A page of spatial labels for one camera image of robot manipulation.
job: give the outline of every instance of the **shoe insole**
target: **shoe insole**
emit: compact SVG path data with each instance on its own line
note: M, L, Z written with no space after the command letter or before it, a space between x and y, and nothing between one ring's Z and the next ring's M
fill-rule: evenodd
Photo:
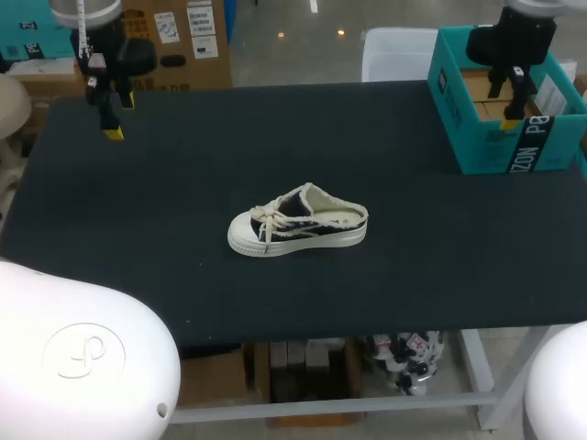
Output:
M314 213L320 223L337 223L339 225L356 225L360 223L360 214L350 208L338 208Z

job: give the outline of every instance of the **teal cardboard box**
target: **teal cardboard box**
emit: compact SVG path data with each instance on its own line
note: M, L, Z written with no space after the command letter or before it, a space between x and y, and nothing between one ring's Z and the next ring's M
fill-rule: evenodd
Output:
M473 27L439 30L428 74L438 113L464 174L564 170L577 153L587 129L587 105L551 53L532 66L537 89L554 83L561 115L530 116L512 129L501 120L481 120L461 70L487 69L469 59L467 40Z
M0 0L0 53L7 61L73 57L71 33L55 21L49 0Z

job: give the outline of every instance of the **white rubber sole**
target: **white rubber sole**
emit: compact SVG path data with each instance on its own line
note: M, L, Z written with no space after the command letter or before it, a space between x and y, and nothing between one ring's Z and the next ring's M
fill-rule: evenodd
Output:
M242 221L239 221L239 219L242 220L243 215L245 214L243 213L235 218L230 225L228 229L228 244L233 250L247 257L279 257L280 255L289 254L296 250L310 248L346 248L348 246L358 245L367 233L367 222L365 222L365 225L352 231L337 232L326 236L312 236L310 238L300 238L292 241L273 242L266 245L255 237L250 223L250 234L248 231L246 236L239 233L239 230L242 228L238 227L238 223L242 224Z

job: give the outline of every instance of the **floor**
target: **floor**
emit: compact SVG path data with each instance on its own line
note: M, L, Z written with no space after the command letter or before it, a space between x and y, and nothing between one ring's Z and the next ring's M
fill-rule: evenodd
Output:
M502 0L237 1L230 45L237 87L358 82L367 30L491 24L502 9ZM586 19L578 13L557 18L551 45L555 56L576 60L585 73Z
M367 30L489 24L499 18L501 7L500 0L259 0L258 6L253 0L238 0L231 43L233 83L245 87L358 82ZM558 19L551 47L559 59L576 60L579 72L587 72L585 18L575 14ZM499 376L525 331L482 331L494 376ZM430 393L467 390L465 367L453 341ZM521 440L522 433L519 410L505 427L488 433L479 431L472 408L458 408L369 413L361 423L341 428L276 429L263 420L174 425L164 436L164 440L195 438Z

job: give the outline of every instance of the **logo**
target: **logo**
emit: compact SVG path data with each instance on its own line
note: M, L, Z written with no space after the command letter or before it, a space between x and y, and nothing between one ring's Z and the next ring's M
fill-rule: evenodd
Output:
M531 116L526 119L507 172L530 172L536 167L554 120L554 116Z
M65 380L117 378L126 363L118 336L99 324L69 325L51 337L42 364L52 377Z
M19 25L21 29L38 29L37 23L34 21L22 21Z
M38 43L28 43L25 44L25 51L28 54L28 57L31 60L39 60L45 58L43 51L40 49L40 45Z
M443 94L444 89L447 86L447 74L444 72L444 69L440 69L440 76L438 76L438 88L440 92Z

